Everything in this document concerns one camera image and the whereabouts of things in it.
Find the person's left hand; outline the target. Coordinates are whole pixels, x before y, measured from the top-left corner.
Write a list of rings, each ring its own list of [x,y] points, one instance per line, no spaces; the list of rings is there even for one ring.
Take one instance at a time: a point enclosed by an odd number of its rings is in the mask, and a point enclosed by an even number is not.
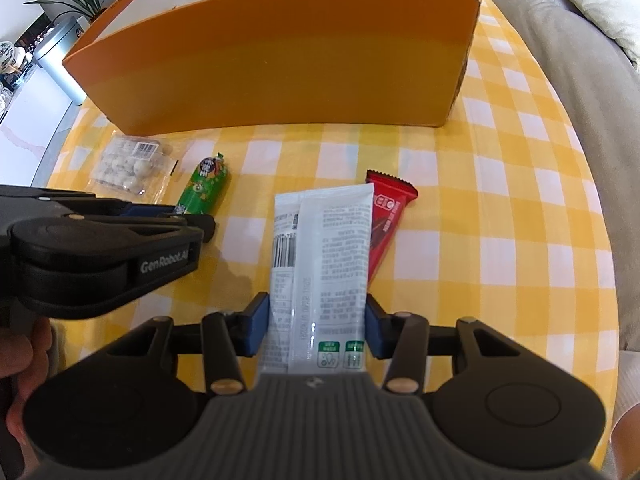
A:
[[[27,444],[23,408],[29,396],[47,379],[52,330],[48,318],[36,318],[29,336],[1,330],[1,377],[16,379],[16,393],[6,415],[9,433],[22,448]]]

